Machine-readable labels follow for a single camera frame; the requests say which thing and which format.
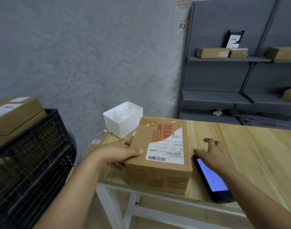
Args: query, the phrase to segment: white plastic container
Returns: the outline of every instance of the white plastic container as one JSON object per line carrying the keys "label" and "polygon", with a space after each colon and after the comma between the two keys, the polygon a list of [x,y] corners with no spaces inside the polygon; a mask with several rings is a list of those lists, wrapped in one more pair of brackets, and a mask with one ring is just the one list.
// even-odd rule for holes
{"label": "white plastic container", "polygon": [[119,138],[134,131],[143,117],[143,108],[131,102],[125,102],[103,113],[107,129]]}

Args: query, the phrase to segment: black handheld device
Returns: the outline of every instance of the black handheld device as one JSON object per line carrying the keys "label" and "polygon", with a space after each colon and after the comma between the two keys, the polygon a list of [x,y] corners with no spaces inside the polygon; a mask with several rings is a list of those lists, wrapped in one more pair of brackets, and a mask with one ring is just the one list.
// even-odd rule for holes
{"label": "black handheld device", "polygon": [[193,160],[212,200],[220,203],[234,202],[235,198],[230,190],[228,190],[222,178],[209,169],[197,155],[193,155]]}

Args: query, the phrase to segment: textured wall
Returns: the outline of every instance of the textured wall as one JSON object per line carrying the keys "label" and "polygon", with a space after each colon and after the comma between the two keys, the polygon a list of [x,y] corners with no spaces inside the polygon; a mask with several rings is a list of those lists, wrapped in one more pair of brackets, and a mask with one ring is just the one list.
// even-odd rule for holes
{"label": "textured wall", "polygon": [[0,97],[38,96],[85,150],[125,101],[174,117],[188,9],[176,0],[0,0]]}

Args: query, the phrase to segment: hand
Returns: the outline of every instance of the hand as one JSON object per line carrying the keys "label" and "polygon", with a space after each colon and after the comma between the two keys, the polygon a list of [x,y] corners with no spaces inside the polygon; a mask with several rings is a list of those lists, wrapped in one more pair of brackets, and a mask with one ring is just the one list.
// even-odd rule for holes
{"label": "hand", "polygon": [[124,160],[132,156],[139,156],[143,153],[141,149],[130,149],[130,141],[126,139],[120,139],[119,141],[102,145],[97,148],[94,153],[100,156],[102,162],[108,166],[120,169],[124,166]]}
{"label": "hand", "polygon": [[235,169],[222,142],[214,141],[212,138],[205,138],[204,142],[208,142],[208,152],[199,149],[195,149],[193,152],[209,169],[218,175],[227,169]]}

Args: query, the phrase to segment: blue screen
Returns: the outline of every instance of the blue screen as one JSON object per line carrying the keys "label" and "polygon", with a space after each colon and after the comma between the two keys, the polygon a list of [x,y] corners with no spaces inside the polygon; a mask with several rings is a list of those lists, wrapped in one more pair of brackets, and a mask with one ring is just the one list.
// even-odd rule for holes
{"label": "blue screen", "polygon": [[224,181],[222,180],[222,178],[220,178],[219,175],[217,175],[215,172],[213,172],[211,169],[209,169],[203,162],[201,159],[197,159],[205,177],[206,180],[211,188],[211,190],[213,192],[215,191],[226,191],[228,190]]}

